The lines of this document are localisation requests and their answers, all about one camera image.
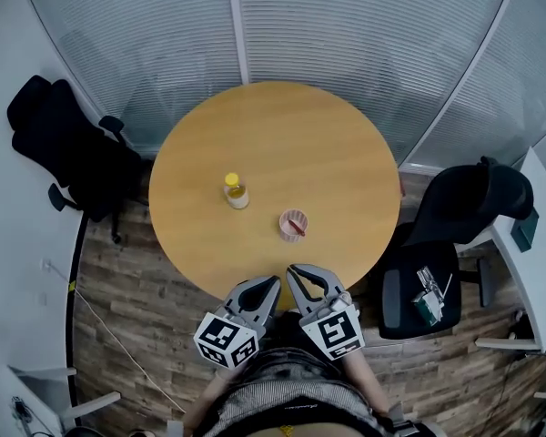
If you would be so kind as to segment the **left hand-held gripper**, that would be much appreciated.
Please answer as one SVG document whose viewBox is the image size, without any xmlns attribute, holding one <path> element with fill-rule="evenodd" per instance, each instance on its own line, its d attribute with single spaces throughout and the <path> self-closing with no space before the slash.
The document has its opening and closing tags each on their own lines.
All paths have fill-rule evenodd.
<svg viewBox="0 0 546 437">
<path fill-rule="evenodd" d="M 200 355 L 226 369 L 236 369 L 259 351 L 278 305 L 281 281 L 263 276 L 239 283 L 225 305 L 207 313 L 194 335 Z"/>
</svg>

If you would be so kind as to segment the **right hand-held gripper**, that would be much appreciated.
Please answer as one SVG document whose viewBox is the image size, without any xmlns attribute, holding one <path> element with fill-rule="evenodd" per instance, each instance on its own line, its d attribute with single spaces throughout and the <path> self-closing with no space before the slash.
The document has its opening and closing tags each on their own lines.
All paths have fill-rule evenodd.
<svg viewBox="0 0 546 437">
<path fill-rule="evenodd" d="M 286 278 L 302 315 L 299 326 L 329 360 L 364 346 L 359 309 L 334 272 L 312 264 L 291 264 Z"/>
</svg>

